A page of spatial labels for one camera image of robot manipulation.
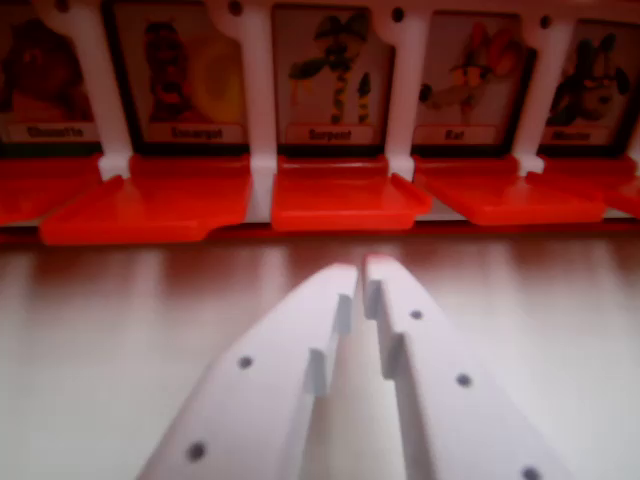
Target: white plastic post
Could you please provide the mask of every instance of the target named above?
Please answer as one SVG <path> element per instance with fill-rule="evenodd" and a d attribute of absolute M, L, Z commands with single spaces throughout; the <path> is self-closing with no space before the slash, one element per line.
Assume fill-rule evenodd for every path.
<path fill-rule="evenodd" d="M 404 9 L 404 18 L 396 23 L 391 18 L 390 6 L 376 5 L 372 11 L 376 33 L 396 49 L 384 149 L 389 173 L 397 173 L 411 182 L 414 173 L 411 144 L 431 12 Z"/>
<path fill-rule="evenodd" d="M 100 3 L 69 0 L 69 10 L 66 13 L 57 11 L 53 0 L 33 0 L 33 5 L 44 23 L 71 38 L 75 46 L 102 144 L 102 178 L 106 180 L 114 175 L 128 177 L 133 148 L 107 44 Z"/>
<path fill-rule="evenodd" d="M 202 376 L 140 480 L 294 480 L 316 396 L 351 328 L 358 279 L 333 265 L 293 290 Z"/>
<path fill-rule="evenodd" d="M 512 153 L 520 162 L 520 173 L 541 173 L 544 163 L 536 152 L 549 116 L 556 86 L 569 52 L 575 19 L 551 17 L 551 25 L 543 29 L 539 15 L 529 15 L 523 24 L 528 45 L 538 52 L 527 96 L 522 107 Z"/>
<path fill-rule="evenodd" d="M 410 480 L 568 480 L 565 466 L 392 258 L 365 263 L 365 315 L 396 386 Z"/>
<path fill-rule="evenodd" d="M 240 43 L 253 188 L 246 222 L 269 222 L 273 176 L 278 169 L 271 7 L 243 3 L 231 15 L 226 3 L 206 0 L 209 16 L 225 35 Z"/>

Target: red plastic flap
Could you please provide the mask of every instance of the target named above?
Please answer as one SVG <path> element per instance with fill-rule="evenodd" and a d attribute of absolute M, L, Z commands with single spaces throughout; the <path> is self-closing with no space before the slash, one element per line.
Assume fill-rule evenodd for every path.
<path fill-rule="evenodd" d="M 313 161 L 280 165 L 274 183 L 271 222 L 279 231 L 406 230 L 427 213 L 431 199 L 386 160 L 327 166 Z"/>
<path fill-rule="evenodd" d="M 414 183 L 477 225 L 531 225 L 598 222 L 605 205 L 539 186 L 515 173 L 512 158 L 480 160 L 490 168 L 467 169 L 473 160 L 457 169 L 434 169 L 418 164 Z"/>
<path fill-rule="evenodd" d="M 544 160 L 543 174 L 532 175 L 536 183 L 597 199 L 640 218 L 640 177 L 635 175 L 637 165 L 631 158 Z"/>
<path fill-rule="evenodd" d="M 157 169 L 154 159 L 134 162 L 144 166 L 132 165 L 131 178 L 113 178 L 43 222 L 43 241 L 196 242 L 215 228 L 244 221 L 251 195 L 248 158 L 158 159 Z"/>
<path fill-rule="evenodd" d="M 0 226 L 40 218 L 99 185 L 98 158 L 0 161 Z"/>

